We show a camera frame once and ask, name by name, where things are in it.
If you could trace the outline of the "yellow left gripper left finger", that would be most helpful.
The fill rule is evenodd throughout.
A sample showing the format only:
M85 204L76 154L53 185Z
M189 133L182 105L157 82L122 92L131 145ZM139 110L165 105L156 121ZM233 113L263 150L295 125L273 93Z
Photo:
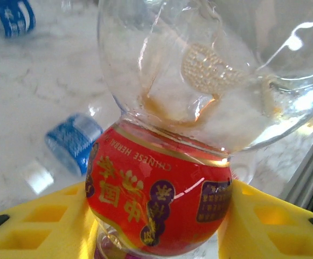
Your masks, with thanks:
M0 258L93 258L98 224L84 182L0 212Z

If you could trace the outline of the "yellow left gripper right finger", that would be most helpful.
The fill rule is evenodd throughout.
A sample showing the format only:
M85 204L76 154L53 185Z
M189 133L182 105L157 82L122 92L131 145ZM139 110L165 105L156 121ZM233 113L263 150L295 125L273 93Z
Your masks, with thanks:
M313 212L233 180L219 258L313 258Z

